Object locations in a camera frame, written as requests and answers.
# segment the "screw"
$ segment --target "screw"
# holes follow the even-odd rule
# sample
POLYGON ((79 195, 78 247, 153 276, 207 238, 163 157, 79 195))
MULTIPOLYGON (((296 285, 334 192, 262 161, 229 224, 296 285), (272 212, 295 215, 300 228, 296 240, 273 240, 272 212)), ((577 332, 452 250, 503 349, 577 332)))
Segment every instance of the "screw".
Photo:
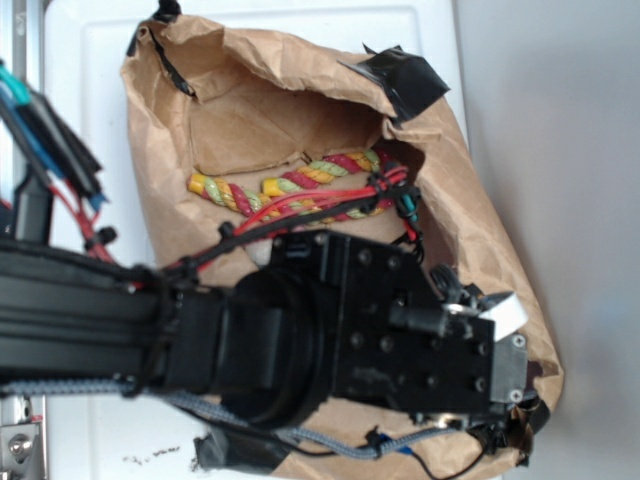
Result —
POLYGON ((393 303, 398 307, 404 307, 409 302, 409 296, 407 292, 396 292, 393 298, 393 303))
POLYGON ((509 393, 509 399, 513 403, 520 403, 522 401, 522 398, 522 390, 511 390, 511 392, 509 393))
POLYGON ((416 425, 422 425, 426 421, 424 413, 417 412, 413 415, 413 423, 416 425))
POLYGON ((23 434, 18 434, 9 440, 9 452, 14 457, 28 457, 31 453, 31 440, 23 434))
POLYGON ((478 344, 476 351, 484 357, 489 353, 489 345, 485 342, 481 342, 478 344))
POLYGON ((513 341, 513 344, 518 348, 522 348, 527 344, 527 339, 524 338, 522 335, 515 335, 512 341, 513 341))
POLYGON ((487 388, 487 381, 484 379, 484 377, 478 377, 473 383, 473 387, 476 389, 476 392, 482 393, 487 388))
POLYGON ((316 245, 324 245, 327 243, 327 234, 324 232, 317 233, 313 240, 316 242, 316 245))
POLYGON ((380 350, 384 353, 391 353, 393 350, 393 338, 389 335, 382 337, 382 339, 380 339, 380 350))
POLYGON ((433 350, 438 351, 442 348, 442 340, 440 340, 439 338, 432 338, 429 342, 429 345, 433 350))
POLYGON ((392 270, 392 271, 399 269, 400 259, 395 255, 389 257, 389 259, 387 260, 387 267, 389 267, 389 270, 392 270))
POLYGON ((364 336, 360 332, 354 332, 351 334, 349 341, 351 342, 351 346, 358 350, 364 345, 364 336))
POLYGON ((369 266, 371 264, 371 250, 368 248, 360 250, 358 252, 358 261, 365 267, 369 266))
POLYGON ((430 389, 434 389, 438 386, 438 384, 440 383, 440 380, 438 380, 438 377, 435 375, 429 375, 427 376, 427 387, 429 387, 430 389))

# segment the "blue wire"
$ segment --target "blue wire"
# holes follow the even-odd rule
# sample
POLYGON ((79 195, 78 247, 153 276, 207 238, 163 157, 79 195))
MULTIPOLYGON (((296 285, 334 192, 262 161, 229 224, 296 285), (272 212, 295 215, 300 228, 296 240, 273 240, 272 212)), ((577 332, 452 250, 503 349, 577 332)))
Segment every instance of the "blue wire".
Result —
MULTIPOLYGON (((404 201, 404 204, 407 206, 407 208, 409 209, 410 212, 414 212, 416 210, 416 204, 413 203, 413 200, 411 199, 411 197, 409 195, 403 195, 402 196, 402 200, 404 201)), ((409 218, 414 222, 418 221, 418 215, 414 214, 409 218)))
MULTIPOLYGON (((385 442, 393 440, 391 437, 389 437, 389 435, 386 435, 384 433, 380 433, 380 438, 385 442)), ((411 450, 411 447, 407 445, 396 450, 396 453, 401 453, 402 455, 413 455, 413 450, 411 450)))
POLYGON ((31 102, 31 95, 27 86, 14 77, 1 63, 0 81, 11 91, 18 105, 28 105, 31 102))
POLYGON ((16 124, 18 124, 20 129, 24 132, 25 137, 27 138, 27 142, 33 149, 33 152, 36 154, 36 156, 38 157, 38 159, 40 160, 44 168, 46 168, 47 170, 50 170, 51 172, 53 172, 53 174, 56 177, 63 180, 65 178, 64 173, 62 173, 62 170, 60 170, 60 167, 56 165, 56 162, 53 160, 53 158, 51 158, 49 153, 44 149, 44 147, 38 141, 38 139, 31 133, 31 130, 29 130, 29 127, 27 127, 27 125, 22 121, 22 118, 20 118, 20 115, 18 115, 18 113, 16 112, 16 104, 11 98, 9 98, 4 88, 1 88, 1 87, 0 87, 0 101, 4 103, 7 107, 9 107, 9 110, 12 115, 12 119, 16 122, 16 124))

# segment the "black wire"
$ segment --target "black wire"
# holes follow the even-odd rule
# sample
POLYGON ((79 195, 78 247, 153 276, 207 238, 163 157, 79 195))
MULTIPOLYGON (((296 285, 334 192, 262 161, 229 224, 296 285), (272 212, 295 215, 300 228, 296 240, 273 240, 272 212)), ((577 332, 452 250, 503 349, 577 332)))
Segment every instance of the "black wire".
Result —
POLYGON ((272 445, 277 445, 279 447, 289 449, 292 452, 299 453, 300 455, 305 455, 307 457, 314 457, 314 458, 327 458, 327 457, 337 456, 337 453, 335 452, 312 452, 309 450, 305 450, 304 448, 300 448, 297 445, 294 445, 285 440, 282 440, 281 438, 278 438, 269 432, 256 430, 254 428, 245 428, 245 427, 230 425, 228 423, 219 422, 219 421, 211 420, 210 418, 203 417, 202 415, 199 415, 198 413, 192 410, 189 410, 187 408, 183 408, 183 407, 176 407, 176 408, 178 410, 183 411, 187 415, 206 423, 209 426, 219 428, 220 430, 223 430, 226 432, 235 433, 237 435, 243 435, 245 437, 252 438, 254 440, 259 439, 266 443, 270 443, 272 445))
POLYGON ((480 455, 478 455, 473 462, 467 465, 463 470, 460 470, 458 473, 454 473, 453 475, 449 475, 448 477, 436 477, 433 474, 433 472, 431 472, 431 470, 429 469, 427 462, 425 462, 420 455, 412 451, 411 456, 416 459, 416 461, 420 464, 424 472, 427 474, 427 476, 431 480, 454 480, 458 477, 461 477, 465 473, 469 473, 473 468, 475 468, 475 466, 478 465, 478 463, 480 463, 480 461, 487 454, 487 450, 488 450, 488 444, 482 449, 482 452, 480 452, 480 455))
MULTIPOLYGON (((195 256, 191 256, 191 266, 199 267, 204 265, 220 255, 224 255, 225 253, 229 253, 234 250, 236 247, 244 245, 246 243, 250 243, 256 240, 260 240, 262 238, 267 237, 270 233, 277 232, 278 230, 290 230, 293 227, 298 225, 304 225, 310 222, 315 222, 317 220, 322 220, 323 218, 333 217, 339 215, 341 213, 348 212, 354 208, 366 208, 372 202, 371 198, 361 198, 356 200, 348 200, 346 202, 341 203, 340 205, 336 205, 335 207, 328 208, 327 210, 322 210, 320 212, 310 213, 308 215, 298 215, 295 217, 285 218, 284 220, 276 221, 273 224, 266 224, 247 232, 231 237, 227 240, 223 240, 212 248, 205 250, 202 253, 199 253, 195 256)), ((182 267, 184 266, 184 260, 180 265, 168 267, 165 271, 172 275, 174 273, 181 274, 182 267)))

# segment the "multicolored rope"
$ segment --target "multicolored rope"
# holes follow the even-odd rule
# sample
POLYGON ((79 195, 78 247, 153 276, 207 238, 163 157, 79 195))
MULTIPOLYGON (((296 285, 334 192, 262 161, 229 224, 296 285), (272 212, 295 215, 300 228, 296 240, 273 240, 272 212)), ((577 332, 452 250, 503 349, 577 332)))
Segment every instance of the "multicolored rope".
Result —
POLYGON ((331 183, 336 177, 352 173, 380 171, 380 157, 373 150, 338 155, 328 155, 304 165, 278 178, 262 182, 262 191, 270 197, 279 197, 300 190, 312 190, 331 183))
MULTIPOLYGON (((314 161, 294 171, 286 172, 279 178, 267 178, 262 182, 263 192, 254 192, 234 183, 227 182, 222 177, 209 177, 201 173, 194 173, 187 181, 187 189, 212 201, 216 205, 239 212, 245 217, 251 217, 265 205, 271 203, 273 197, 279 197, 300 190, 315 189, 320 185, 331 183, 336 177, 344 177, 352 173, 377 172, 380 170, 380 156, 373 150, 348 154, 329 155, 322 160, 314 161)), ((291 202, 281 206, 278 211, 270 214, 277 217, 282 213, 314 205, 312 200, 291 202)), ((358 209, 350 210, 336 217, 323 220, 323 223, 346 221, 365 218, 382 213, 390 206, 389 202, 380 205, 370 214, 362 213, 358 209)), ((313 213, 318 208, 308 208, 302 214, 313 213)))

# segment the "black tape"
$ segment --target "black tape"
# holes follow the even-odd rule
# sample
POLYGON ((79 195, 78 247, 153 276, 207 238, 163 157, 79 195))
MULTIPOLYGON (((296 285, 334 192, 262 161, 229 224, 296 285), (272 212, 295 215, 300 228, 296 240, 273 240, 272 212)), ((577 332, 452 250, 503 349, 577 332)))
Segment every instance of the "black tape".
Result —
POLYGON ((151 18, 163 23, 175 22, 178 15, 182 15, 182 9, 177 0, 159 0, 159 8, 151 18))
MULTIPOLYGON (((365 49, 373 53, 366 45, 365 49)), ((356 65, 340 63, 384 89, 396 111, 396 123, 417 117, 450 90, 423 57, 403 52, 399 46, 356 65)))
POLYGON ((205 438, 194 439, 196 459, 203 470, 231 469, 269 475, 289 455, 290 449, 212 427, 205 438))
POLYGON ((178 90, 180 90, 185 95, 194 97, 196 94, 195 91, 193 90, 193 88, 191 88, 191 86, 189 85, 189 82, 187 82, 184 79, 184 77, 180 75, 180 72, 178 72, 176 67, 174 67, 173 64, 169 61, 169 59, 167 58, 167 55, 164 52, 164 47, 158 40, 156 40, 156 37, 151 31, 151 29, 149 29, 149 34, 151 35, 151 39, 153 40, 153 44, 155 45, 156 52, 160 57, 162 66, 167 71, 167 74, 169 75, 171 82, 175 85, 175 87, 178 90))
MULTIPOLYGON (((173 23, 182 15, 182 8, 176 0, 159 0, 158 10, 151 15, 150 20, 162 23, 173 23)), ((138 28, 133 33, 129 46, 127 47, 127 57, 133 57, 136 54, 138 46, 138 28)))

